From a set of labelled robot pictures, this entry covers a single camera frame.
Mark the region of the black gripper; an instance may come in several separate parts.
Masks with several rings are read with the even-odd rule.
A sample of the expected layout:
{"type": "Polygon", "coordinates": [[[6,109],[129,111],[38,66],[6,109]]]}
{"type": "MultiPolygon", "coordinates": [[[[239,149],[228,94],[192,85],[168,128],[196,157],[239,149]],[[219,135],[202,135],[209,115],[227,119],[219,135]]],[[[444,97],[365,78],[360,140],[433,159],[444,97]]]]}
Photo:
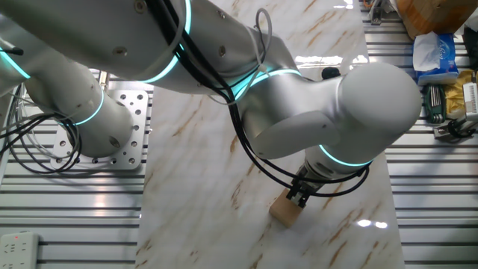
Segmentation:
{"type": "MultiPolygon", "coordinates": [[[[308,178],[308,179],[313,179],[318,182],[307,182],[304,180],[299,180],[295,179],[294,182],[297,183],[301,189],[303,190],[309,190],[311,192],[317,192],[320,190],[324,185],[325,185],[325,178],[322,177],[319,174],[316,174],[314,171],[309,170],[307,167],[301,167],[298,169],[297,176],[303,177],[303,178],[308,178]]],[[[309,193],[301,193],[299,192],[299,188],[291,188],[287,195],[286,198],[289,200],[297,200],[298,206],[300,208],[305,208],[306,203],[310,197],[309,193]]]]}

